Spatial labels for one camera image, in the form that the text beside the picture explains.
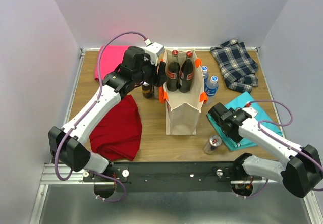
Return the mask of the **cola glass bottle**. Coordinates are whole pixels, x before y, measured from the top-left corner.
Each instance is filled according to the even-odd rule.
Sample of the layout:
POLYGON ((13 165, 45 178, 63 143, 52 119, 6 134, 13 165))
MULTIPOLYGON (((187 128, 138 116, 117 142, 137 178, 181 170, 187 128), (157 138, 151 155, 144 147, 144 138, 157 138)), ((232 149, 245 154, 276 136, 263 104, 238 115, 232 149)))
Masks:
POLYGON ((177 90, 177 82, 179 77, 180 64, 178 62, 178 51, 172 51, 172 60, 167 67, 167 88, 168 91, 174 92, 177 90))

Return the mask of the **black can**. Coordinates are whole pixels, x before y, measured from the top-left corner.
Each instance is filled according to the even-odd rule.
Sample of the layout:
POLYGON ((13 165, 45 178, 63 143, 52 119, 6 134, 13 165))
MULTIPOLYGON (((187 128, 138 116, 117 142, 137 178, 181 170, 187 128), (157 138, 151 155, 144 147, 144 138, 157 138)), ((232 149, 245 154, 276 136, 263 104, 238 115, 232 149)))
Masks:
POLYGON ((147 82, 142 83, 142 95, 145 98, 152 98, 153 97, 153 86, 147 82))

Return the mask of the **silver can front table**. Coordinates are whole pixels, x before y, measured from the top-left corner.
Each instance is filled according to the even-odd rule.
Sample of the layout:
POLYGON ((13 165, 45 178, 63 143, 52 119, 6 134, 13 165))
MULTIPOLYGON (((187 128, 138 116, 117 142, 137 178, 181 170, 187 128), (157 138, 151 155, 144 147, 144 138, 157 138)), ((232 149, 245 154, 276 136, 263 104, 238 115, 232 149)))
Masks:
POLYGON ((222 143, 222 140, 220 136, 218 135, 210 136, 203 148, 204 153, 208 155, 213 154, 216 151, 216 149, 221 145, 221 143, 222 143))

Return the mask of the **clear water bottle blue label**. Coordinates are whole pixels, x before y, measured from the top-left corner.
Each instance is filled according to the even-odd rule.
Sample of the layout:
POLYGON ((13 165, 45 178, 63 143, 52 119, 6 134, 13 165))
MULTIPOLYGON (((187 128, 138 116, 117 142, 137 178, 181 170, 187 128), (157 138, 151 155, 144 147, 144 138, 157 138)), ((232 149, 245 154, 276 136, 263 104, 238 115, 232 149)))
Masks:
POLYGON ((218 77, 217 76, 211 76, 210 79, 207 81, 206 86, 205 86, 205 93, 207 95, 207 102, 205 105, 209 105, 213 102, 215 95, 218 91, 219 88, 219 82, 218 82, 218 77))

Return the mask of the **beige canvas tote bag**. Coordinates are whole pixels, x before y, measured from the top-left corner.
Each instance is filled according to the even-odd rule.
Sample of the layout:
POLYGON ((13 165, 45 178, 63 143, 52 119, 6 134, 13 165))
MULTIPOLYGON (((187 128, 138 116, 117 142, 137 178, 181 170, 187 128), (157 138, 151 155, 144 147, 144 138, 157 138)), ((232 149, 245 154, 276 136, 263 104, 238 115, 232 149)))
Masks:
POLYGON ((201 59, 194 48, 188 50, 192 52, 193 64, 190 90, 187 93, 171 92, 166 83, 159 88, 159 101, 165 103, 167 135, 195 135, 201 108, 207 102, 201 59))

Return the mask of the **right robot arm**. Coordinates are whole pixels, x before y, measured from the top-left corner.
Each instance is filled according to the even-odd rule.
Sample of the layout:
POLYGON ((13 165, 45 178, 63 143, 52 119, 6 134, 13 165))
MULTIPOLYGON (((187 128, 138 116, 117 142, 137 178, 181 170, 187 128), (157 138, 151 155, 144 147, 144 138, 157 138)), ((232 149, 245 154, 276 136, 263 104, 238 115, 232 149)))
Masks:
POLYGON ((259 176, 281 182, 294 196, 303 198, 322 181, 319 153, 311 145, 301 146, 276 134, 255 117, 257 111, 247 103, 244 108, 227 109, 217 103, 209 111, 221 132, 234 142, 248 139, 276 159, 262 159, 245 153, 233 162, 232 173, 238 180, 259 176))

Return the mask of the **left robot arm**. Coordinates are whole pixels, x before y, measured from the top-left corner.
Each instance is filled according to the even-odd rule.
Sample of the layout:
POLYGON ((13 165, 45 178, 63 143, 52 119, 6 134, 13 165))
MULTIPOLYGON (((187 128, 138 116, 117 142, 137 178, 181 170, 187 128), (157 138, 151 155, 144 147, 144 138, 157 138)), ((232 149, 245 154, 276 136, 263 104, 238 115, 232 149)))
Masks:
POLYGON ((166 64, 159 62, 158 58, 164 51, 164 47, 156 42, 144 48, 127 48, 122 62, 105 76, 102 86, 82 110, 61 128, 50 129, 48 136, 55 165, 62 162, 75 172, 93 171, 101 181, 107 181, 111 177, 109 160, 88 151, 84 144, 102 118, 121 102, 137 83, 163 85, 166 81, 166 64))

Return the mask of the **silver can red tab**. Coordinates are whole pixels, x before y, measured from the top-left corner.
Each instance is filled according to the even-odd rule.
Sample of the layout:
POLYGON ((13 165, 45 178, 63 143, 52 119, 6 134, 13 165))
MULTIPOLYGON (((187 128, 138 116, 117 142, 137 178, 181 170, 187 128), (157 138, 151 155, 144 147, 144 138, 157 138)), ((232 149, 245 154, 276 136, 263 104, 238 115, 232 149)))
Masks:
POLYGON ((159 100, 159 87, 153 86, 153 97, 157 100, 159 100))

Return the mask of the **teal folded shorts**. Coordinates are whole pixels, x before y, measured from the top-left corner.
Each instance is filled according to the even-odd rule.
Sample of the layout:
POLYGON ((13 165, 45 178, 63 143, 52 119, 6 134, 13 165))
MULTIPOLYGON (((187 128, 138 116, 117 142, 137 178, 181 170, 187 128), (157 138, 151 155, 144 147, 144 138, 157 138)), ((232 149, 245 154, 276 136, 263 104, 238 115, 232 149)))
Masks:
POLYGON ((261 126, 264 130, 267 129, 275 136, 282 136, 279 128, 271 124, 271 119, 248 92, 242 93, 240 96, 225 105, 225 107, 227 109, 232 108, 234 110, 233 115, 228 118, 230 123, 233 125, 231 131, 222 131, 209 113, 207 114, 207 117, 217 131, 222 142, 225 143, 230 151, 256 146, 256 144, 249 140, 248 137, 264 142, 267 137, 258 129, 257 124, 260 121, 262 121, 261 126), (247 103, 251 103, 251 106, 258 111, 255 118, 252 118, 250 114, 246 113, 242 109, 247 103))

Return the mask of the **plaid navy white shirt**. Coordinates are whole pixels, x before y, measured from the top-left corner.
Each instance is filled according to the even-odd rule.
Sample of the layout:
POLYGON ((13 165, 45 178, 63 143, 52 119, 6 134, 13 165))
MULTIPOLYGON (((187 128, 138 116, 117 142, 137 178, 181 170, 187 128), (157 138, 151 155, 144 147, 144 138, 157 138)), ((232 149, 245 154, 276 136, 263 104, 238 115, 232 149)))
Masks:
POLYGON ((230 90, 251 93, 258 86, 258 63, 248 54, 244 43, 231 39, 210 49, 230 90))

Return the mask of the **pink folded cloth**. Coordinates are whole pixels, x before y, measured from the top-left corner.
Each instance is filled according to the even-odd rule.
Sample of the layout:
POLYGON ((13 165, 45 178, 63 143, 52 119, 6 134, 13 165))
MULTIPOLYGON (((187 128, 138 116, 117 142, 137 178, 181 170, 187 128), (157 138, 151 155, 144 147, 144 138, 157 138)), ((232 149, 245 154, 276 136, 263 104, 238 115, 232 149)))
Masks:
POLYGON ((101 78, 104 79, 106 74, 112 72, 118 64, 123 60, 124 52, 129 46, 114 46, 109 45, 103 52, 100 60, 100 74, 101 78))

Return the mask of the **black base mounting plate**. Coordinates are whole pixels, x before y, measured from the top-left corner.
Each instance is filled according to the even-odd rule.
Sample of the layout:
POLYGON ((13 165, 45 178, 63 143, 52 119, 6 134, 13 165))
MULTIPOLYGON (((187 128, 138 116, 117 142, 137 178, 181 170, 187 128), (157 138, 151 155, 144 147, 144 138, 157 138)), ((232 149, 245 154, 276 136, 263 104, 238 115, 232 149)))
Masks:
POLYGON ((127 192, 230 192, 233 181, 247 182, 233 161, 115 162, 106 173, 127 192))

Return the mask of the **red folded cloth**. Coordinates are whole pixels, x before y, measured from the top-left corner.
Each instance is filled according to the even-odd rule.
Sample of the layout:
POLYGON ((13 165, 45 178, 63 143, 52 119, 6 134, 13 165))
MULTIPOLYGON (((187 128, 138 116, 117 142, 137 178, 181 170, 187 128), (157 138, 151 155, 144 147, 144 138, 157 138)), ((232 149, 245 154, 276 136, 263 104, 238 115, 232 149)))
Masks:
POLYGON ((138 106, 127 95, 114 106, 90 134, 91 150, 111 160, 133 161, 140 148, 142 122, 138 106))

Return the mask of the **aluminium frame rail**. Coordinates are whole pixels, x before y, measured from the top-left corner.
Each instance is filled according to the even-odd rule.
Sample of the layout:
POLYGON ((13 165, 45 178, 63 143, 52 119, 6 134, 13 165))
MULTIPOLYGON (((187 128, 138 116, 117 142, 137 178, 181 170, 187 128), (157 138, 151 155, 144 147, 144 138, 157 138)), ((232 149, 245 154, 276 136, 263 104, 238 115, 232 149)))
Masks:
MULTIPOLYGON (((107 170, 109 169, 109 166, 114 165, 114 163, 111 163, 108 165, 107 170)), ((43 174, 42 174, 42 181, 45 183, 58 183, 60 181, 64 182, 94 182, 94 183, 105 183, 105 182, 112 182, 112 181, 119 181, 116 177, 109 176, 105 170, 101 174, 96 174, 94 171, 91 170, 84 170, 80 169, 78 171, 71 170, 68 166, 64 164, 59 164, 58 166, 55 166, 54 164, 48 164, 45 166, 43 174)), ((265 180, 266 178, 259 177, 259 176, 248 176, 246 178, 247 182, 250 183, 251 181, 260 181, 265 180)))

